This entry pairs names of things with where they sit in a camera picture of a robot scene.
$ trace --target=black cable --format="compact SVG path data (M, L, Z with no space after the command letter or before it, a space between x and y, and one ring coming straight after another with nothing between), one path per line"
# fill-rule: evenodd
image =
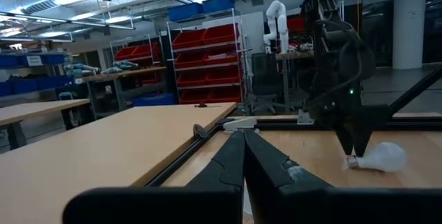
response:
M352 36L352 35L350 34L350 32L349 32L347 29L344 29L341 25L339 25L339 24L337 24L337 23L335 23L335 22L333 22L333 21L329 21L329 20L317 20L315 23L316 23L316 24L332 24L332 25L337 26L338 28L340 28L342 31L344 31L344 32L346 33L346 35L349 37L349 41L346 42L346 43L344 44L344 46L341 48L341 50L340 50L340 56L341 56L341 55L344 53L344 51L345 51L347 48L349 48L349 46L352 44L352 43L350 42L350 40L353 41L353 45L355 45L355 48L356 48L356 50L357 50L356 54L357 54L357 58L358 58L358 73L357 73L353 78L347 80L346 82L343 82L342 84L339 84L338 86L335 86L335 87L329 89L327 92L325 92L325 93L319 95L318 97L312 99L310 102L307 102L307 103L308 103L308 104L306 105L307 108L313 106L313 105L316 104L316 103L318 103L321 99L323 99L324 97L326 97L326 96L332 94L334 91L340 90L340 89L342 89L342 88L348 86L349 84L355 82L355 81L356 81L358 78L360 78L361 75L362 75L362 64L363 64L363 63L362 63L362 58L361 58L361 54L360 54L360 52L359 52L359 50L358 50L358 47L356 46L358 40L357 40L354 36Z

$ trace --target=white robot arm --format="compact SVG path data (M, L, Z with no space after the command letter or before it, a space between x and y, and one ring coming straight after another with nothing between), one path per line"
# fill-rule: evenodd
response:
M267 24L269 25L270 34L264 35L265 52L271 54L270 41L276 39L276 20L278 17L278 32L280 38L281 54L285 54L289 50L289 30L287 29L287 16L285 5L278 0L271 3L266 11Z

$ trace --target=cable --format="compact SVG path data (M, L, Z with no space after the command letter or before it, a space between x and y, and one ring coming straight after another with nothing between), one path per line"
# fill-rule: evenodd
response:
M357 29L357 33L358 33L358 35L359 35L359 0L356 0L356 10L357 10L357 19L358 19L358 26L356 27L356 29Z
M348 30L344 29L341 25L339 25L339 24L337 24L337 23L335 23L335 22L333 22L333 21L329 21L329 20L317 20L315 23L316 23L316 24L331 24L331 25L335 25L335 26L337 26L338 28L340 28L342 31L344 31L344 32L346 33L346 35L349 37L349 41L346 42L346 43L344 44L344 46L341 48L341 50L340 50L340 55L342 55L342 53L343 53L347 48L349 48L349 46L350 46L350 45L352 44L352 42L353 42L353 45L355 45L355 48L356 48L356 50L357 50L357 53L356 53L356 54L357 54L357 58L358 58L358 73L357 73L353 78L347 80L346 82L343 82L342 84L339 84L338 86L335 86L335 87L329 89L327 92L325 92L325 93L319 95L318 97L314 98L312 101L310 101L310 102L306 102L306 103L308 103L308 104L306 105L307 108L312 107L313 105L315 105L316 103L318 103L321 99L323 99L324 97L330 95L330 94L333 93L334 91L340 90L340 89L342 89L342 88L348 86L349 84L355 82L355 81L356 81L356 80L362 75L362 58L361 58L361 54L360 54L360 52L358 51L358 47L356 46L357 43L355 42L355 40L357 41L357 39L354 38L354 37L349 33Z

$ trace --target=blue storage bin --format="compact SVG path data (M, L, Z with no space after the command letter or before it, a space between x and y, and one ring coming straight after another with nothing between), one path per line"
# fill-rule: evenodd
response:
M204 13L217 12L235 8L234 0L206 0L202 2Z
M42 55L41 61L43 64L47 65L57 65L57 64L63 64L64 63L64 55Z
M15 80L12 86L16 94L38 91L37 80Z
M161 95L145 95L132 99L133 106L165 106L175 104L172 93L165 93Z
M9 82L0 82L0 97L12 95L12 86Z
M0 55L0 68L10 68L19 65L19 60L15 55Z
M58 77L42 77L37 79L37 85L39 90L45 90L50 88L56 88L58 86Z
M169 20L179 21L188 19L202 13L202 5L190 3L183 6L169 8Z
M66 86L74 82L74 79L67 75L58 76L58 86Z
M26 66L26 67L30 66L29 62L28 62L28 58L25 55L17 56L17 58L19 60L19 65ZM43 57L40 56L40 59L41 59L41 63L43 64Z

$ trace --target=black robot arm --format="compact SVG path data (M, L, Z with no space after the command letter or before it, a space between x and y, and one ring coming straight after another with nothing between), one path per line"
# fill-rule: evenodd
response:
M364 106L361 81L374 75L373 52L338 13L336 0L305 0L301 15L313 37L315 67L301 77L305 108L332 128L347 155L363 156L372 131L391 117L388 105Z

